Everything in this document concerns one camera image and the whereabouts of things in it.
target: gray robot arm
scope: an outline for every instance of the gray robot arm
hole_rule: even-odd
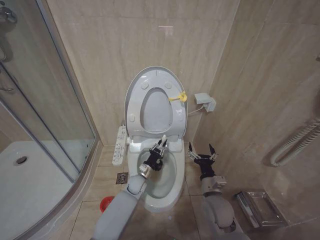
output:
[[[243,233],[230,202],[222,197],[222,189],[227,184],[223,176],[217,176],[212,168],[216,151],[209,144],[211,155],[197,154],[189,143],[189,157],[200,166],[201,191],[204,196],[203,212],[210,225],[215,240],[250,240]]]
[[[144,193],[152,170],[160,171],[167,138],[162,139],[149,149],[150,156],[139,166],[139,174],[130,177],[126,189],[118,193],[95,225],[91,240],[117,240],[125,229],[137,203]]]

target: shower drain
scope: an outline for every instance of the shower drain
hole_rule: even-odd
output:
[[[116,176],[115,184],[126,184],[128,182],[128,173],[127,172],[119,172]]]
[[[16,162],[16,164],[21,165],[21,164],[25,163],[27,161],[27,159],[28,159],[27,156],[22,156],[22,157],[19,157],[15,162]]]

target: red cup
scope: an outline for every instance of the red cup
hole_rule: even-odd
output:
[[[106,196],[104,199],[102,199],[102,201],[100,202],[100,210],[102,213],[107,209],[108,205],[114,198],[114,196]]]

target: white toilet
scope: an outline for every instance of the white toilet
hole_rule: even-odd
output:
[[[144,207],[159,213],[171,209],[180,197],[185,176],[183,136],[187,127],[187,102],[176,98],[184,88],[170,70],[151,66],[131,82],[125,97],[125,125],[129,148],[129,175],[149,157],[151,148],[165,134],[167,149],[161,171],[153,171],[143,194]]]

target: hose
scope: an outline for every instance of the hose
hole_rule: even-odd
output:
[[[285,144],[283,144],[270,158],[270,163],[275,167],[280,167],[287,164],[295,156],[297,156],[303,149],[305,149],[317,136],[320,135],[320,118],[315,118],[312,123],[298,132],[295,136],[291,137]],[[280,158],[278,157],[283,154],[287,149],[291,148],[295,143],[300,141],[304,136],[301,142],[299,142],[293,150],[290,150],[285,156]]]
[[[198,108],[197,110],[188,112],[188,115],[193,114],[193,113],[195,113],[195,112],[198,112],[198,111],[200,111],[201,109],[203,109],[204,107],[205,107],[205,105],[202,105],[202,107]]]

